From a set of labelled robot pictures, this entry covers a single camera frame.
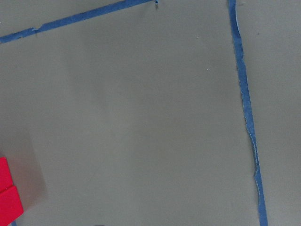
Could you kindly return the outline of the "red cube block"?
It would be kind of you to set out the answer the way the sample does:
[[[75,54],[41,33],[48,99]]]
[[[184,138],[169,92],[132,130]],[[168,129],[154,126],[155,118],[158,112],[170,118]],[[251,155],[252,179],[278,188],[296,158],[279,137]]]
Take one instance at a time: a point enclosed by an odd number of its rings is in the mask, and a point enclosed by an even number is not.
[[[0,225],[8,226],[24,213],[16,186],[0,193]]]
[[[10,188],[13,185],[8,161],[5,157],[0,158],[0,192]]]

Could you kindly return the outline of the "brown paper table cover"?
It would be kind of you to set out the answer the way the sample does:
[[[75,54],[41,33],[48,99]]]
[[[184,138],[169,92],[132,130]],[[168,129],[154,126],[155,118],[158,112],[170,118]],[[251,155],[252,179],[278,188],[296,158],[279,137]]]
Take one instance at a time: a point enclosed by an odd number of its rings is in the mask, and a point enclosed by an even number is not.
[[[301,1],[237,0],[269,226],[301,225]],[[0,44],[17,226],[259,226],[229,0]]]

